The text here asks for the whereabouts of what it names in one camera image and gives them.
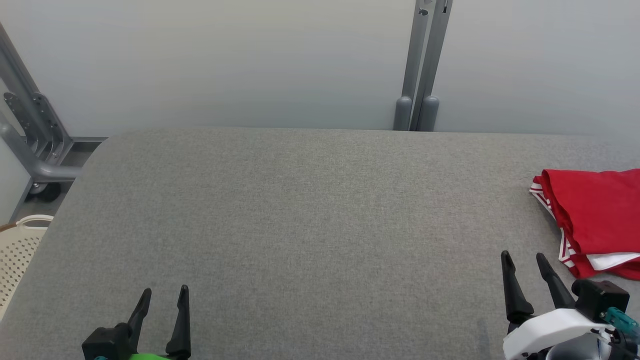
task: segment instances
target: caster wheel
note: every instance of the caster wheel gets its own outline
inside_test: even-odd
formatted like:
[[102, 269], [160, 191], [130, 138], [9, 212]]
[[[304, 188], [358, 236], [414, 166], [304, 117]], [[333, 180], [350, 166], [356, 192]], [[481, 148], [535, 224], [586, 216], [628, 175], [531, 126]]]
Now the caster wheel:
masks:
[[53, 200], [56, 200], [58, 196], [60, 196], [60, 191], [60, 183], [49, 183], [47, 184], [47, 187], [44, 188], [44, 190], [35, 194], [35, 197], [44, 202], [52, 202]]

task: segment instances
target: white stripe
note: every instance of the white stripe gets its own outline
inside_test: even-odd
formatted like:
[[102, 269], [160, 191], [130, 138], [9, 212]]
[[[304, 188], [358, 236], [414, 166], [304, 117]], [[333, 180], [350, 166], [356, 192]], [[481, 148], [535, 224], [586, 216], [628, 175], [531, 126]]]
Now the white stripe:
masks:
[[554, 213], [551, 211], [551, 207], [550, 207], [550, 206], [547, 206], [547, 202], [546, 202], [545, 196], [544, 196], [544, 195], [542, 195], [542, 194], [540, 194], [540, 193], [537, 193], [537, 192], [536, 192], [536, 193], [531, 192], [531, 193], [533, 194], [533, 197], [535, 197], [538, 201], [540, 201], [540, 204], [542, 204], [542, 206], [544, 206], [544, 207], [545, 207], [545, 209], [547, 209], [547, 211], [551, 214], [551, 217], [553, 217], [553, 218], [554, 218], [554, 220], [555, 220], [555, 219], [556, 219], [556, 216], [555, 216], [555, 215], [554, 215]]
[[569, 241], [564, 237], [564, 229], [560, 228], [560, 255], [558, 256], [558, 260], [564, 261], [569, 258]]

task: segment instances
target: plastic basket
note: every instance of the plastic basket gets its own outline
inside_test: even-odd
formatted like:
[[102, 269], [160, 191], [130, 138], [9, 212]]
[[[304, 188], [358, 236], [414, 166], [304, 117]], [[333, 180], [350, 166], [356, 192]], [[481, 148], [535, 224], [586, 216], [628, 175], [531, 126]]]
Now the plastic basket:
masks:
[[49, 215], [31, 215], [15, 224], [0, 226], [0, 321], [47, 230], [27, 223], [52, 220]]

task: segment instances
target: metal leg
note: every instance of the metal leg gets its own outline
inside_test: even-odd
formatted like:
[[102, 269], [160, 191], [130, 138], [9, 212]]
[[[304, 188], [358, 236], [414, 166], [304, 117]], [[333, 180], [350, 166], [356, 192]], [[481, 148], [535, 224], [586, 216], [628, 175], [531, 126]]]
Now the metal leg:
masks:
[[411, 110], [413, 108], [413, 96], [420, 71], [420, 58], [426, 36], [429, 12], [424, 8], [425, 0], [416, 0], [413, 13], [413, 25], [409, 38], [409, 51], [406, 57], [404, 70], [404, 83], [402, 97], [396, 101], [396, 115], [394, 117], [394, 130], [409, 130]]
[[[431, 18], [431, 30], [429, 31], [429, 39], [427, 42], [427, 49], [424, 55], [424, 63], [422, 65], [422, 72], [420, 73], [420, 80], [418, 81], [418, 92], [415, 96], [416, 99], [423, 99], [422, 105], [427, 105], [427, 108], [415, 109], [411, 118], [410, 130], [412, 131], [432, 131], [435, 125], [435, 114], [437, 113], [437, 103], [435, 104], [435, 113], [433, 112], [434, 101], [437, 102], [437, 98], [430, 99], [431, 91], [433, 90], [433, 82], [436, 78], [436, 71], [438, 70], [438, 62], [440, 61], [440, 53], [442, 52], [442, 44], [444, 43], [444, 35], [447, 31], [447, 24], [449, 23], [449, 14], [451, 13], [451, 6], [453, 0], [436, 0], [436, 7]], [[419, 125], [420, 119], [426, 119], [428, 122], [424, 125]]]
[[4, 117], [0, 117], [0, 135], [34, 183], [73, 181], [80, 174], [80, 168], [58, 166], [71, 150], [73, 141], [47, 98], [39, 92], [2, 24], [0, 78], [10, 91], [4, 94], [4, 100], [24, 129], [26, 139]]
[[20, 160], [35, 183], [52, 183], [57, 181], [73, 181], [80, 176], [81, 167], [66, 167], [48, 164], [33, 154], [20, 134], [0, 113], [0, 136]]
[[418, 126], [415, 128], [416, 131], [433, 131], [436, 125], [439, 105], [440, 100], [435, 96], [427, 96], [422, 100]]

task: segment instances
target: gray fabric surface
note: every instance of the gray fabric surface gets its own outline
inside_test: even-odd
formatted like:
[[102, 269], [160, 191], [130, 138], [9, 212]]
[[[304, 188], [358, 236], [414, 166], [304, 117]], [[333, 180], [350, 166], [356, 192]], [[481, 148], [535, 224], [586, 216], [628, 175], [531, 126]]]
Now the gray fabric surface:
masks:
[[[72, 186], [0, 323], [3, 359], [80, 359], [154, 291], [162, 353], [181, 284], [193, 359], [501, 359], [500, 252], [538, 312], [559, 233], [543, 168], [626, 170], [638, 152], [543, 135], [171, 129], [107, 140]], [[632, 294], [640, 286], [613, 278]]]

